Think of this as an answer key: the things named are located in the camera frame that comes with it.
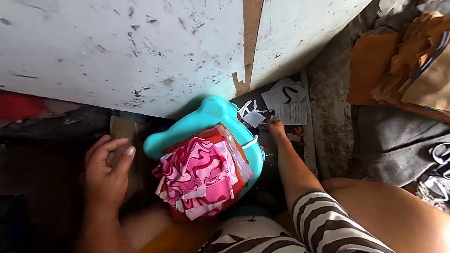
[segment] white painted wall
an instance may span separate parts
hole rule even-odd
[[[265,0],[250,90],[303,69],[371,0]]]
[[[1,89],[174,117],[244,78],[239,0],[2,0],[0,17]]]

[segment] brown and white striped fabric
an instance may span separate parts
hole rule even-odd
[[[269,218],[235,217],[225,222],[199,252],[394,253],[323,191],[304,194],[293,207],[299,240]]]

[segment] dark fabric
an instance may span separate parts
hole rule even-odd
[[[355,152],[369,177],[404,186],[433,168],[429,150],[450,142],[450,124],[398,108],[355,109]]]

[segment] red cloth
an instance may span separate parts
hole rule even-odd
[[[0,90],[0,118],[16,121],[45,112],[40,97]]]

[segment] pink swirl fabric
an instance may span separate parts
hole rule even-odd
[[[161,157],[160,166],[164,177],[157,194],[190,220],[213,209],[210,215],[215,215],[226,200],[234,199],[232,186],[238,178],[225,141],[213,144],[194,137]]]

